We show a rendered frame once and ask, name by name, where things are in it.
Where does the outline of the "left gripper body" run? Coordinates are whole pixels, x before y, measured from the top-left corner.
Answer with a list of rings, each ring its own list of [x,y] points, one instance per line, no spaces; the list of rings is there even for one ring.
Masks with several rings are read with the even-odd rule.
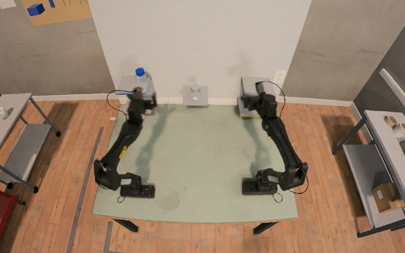
[[[145,112],[148,114],[149,110],[154,110],[155,107],[158,108],[159,107],[159,103],[158,100],[145,100],[145,98],[143,99],[143,92],[135,92],[135,97],[131,97],[131,100],[134,99],[141,99],[143,102],[143,107]],[[154,104],[155,103],[155,104]]]

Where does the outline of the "white panel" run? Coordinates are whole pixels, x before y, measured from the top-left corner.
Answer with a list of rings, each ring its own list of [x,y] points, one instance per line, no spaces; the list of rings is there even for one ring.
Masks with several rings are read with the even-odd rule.
[[[182,104],[208,86],[208,105],[238,105],[241,77],[270,78],[277,101],[311,0],[88,0],[117,90],[142,67],[145,96]],[[276,85],[275,85],[276,84]]]

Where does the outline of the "clear bottle with blue cap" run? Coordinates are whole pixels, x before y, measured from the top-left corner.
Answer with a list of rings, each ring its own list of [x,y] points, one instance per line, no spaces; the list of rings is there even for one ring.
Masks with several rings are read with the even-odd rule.
[[[135,72],[136,72],[136,75],[137,75],[136,78],[137,78],[138,84],[140,86],[145,85],[146,84],[146,76],[144,74],[145,73],[144,69],[142,67],[140,67],[140,68],[137,68],[135,70]]]

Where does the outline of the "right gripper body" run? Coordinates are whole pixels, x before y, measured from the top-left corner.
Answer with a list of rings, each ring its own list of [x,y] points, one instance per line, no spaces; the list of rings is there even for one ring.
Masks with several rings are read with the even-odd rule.
[[[248,106],[247,111],[255,110],[255,112],[258,113],[259,109],[261,108],[262,97],[265,94],[265,92],[264,92],[264,89],[263,89],[262,85],[256,86],[256,88],[257,88],[257,94],[259,95],[259,97],[254,96],[254,97],[244,98],[244,104],[243,105]]]

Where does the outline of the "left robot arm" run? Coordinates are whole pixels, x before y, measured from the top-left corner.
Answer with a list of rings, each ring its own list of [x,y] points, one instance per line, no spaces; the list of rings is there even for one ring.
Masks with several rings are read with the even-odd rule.
[[[125,196],[125,192],[127,191],[126,196],[153,197],[155,187],[152,185],[141,186],[141,176],[131,172],[127,172],[127,174],[118,174],[117,172],[117,166],[122,156],[129,146],[134,143],[134,141],[137,141],[144,130],[144,123],[147,116],[147,113],[144,112],[143,102],[138,98],[131,101],[128,111],[129,119],[124,123],[120,136],[115,141],[112,148],[109,149],[101,159],[96,158],[94,160],[95,182],[97,182],[96,174],[99,170],[98,183],[112,190],[116,190],[118,186],[121,186],[121,196]],[[125,131],[126,133],[123,135]],[[104,170],[103,166],[99,169],[101,163],[104,161],[103,166],[105,168],[107,167],[106,170]],[[127,189],[124,186],[127,186]]]

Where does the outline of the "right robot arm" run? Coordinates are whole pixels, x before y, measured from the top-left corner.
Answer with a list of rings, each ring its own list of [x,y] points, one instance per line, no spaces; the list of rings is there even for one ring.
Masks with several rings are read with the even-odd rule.
[[[288,139],[285,126],[281,120],[280,130],[279,118],[276,116],[276,106],[277,102],[275,101],[275,97],[270,94],[264,94],[262,97],[261,108],[257,114],[263,122],[261,122],[263,131],[266,132],[267,136],[271,138],[278,148],[286,171],[274,171],[272,168],[258,171],[256,174],[256,181],[243,182],[245,193],[271,193],[271,188],[272,192],[277,192],[277,184],[280,185],[283,191],[287,191],[304,185],[306,180],[304,174],[307,175],[309,165],[307,162],[303,163],[297,156],[297,153]],[[301,166],[304,173],[298,165]],[[298,170],[296,171],[296,169]]]

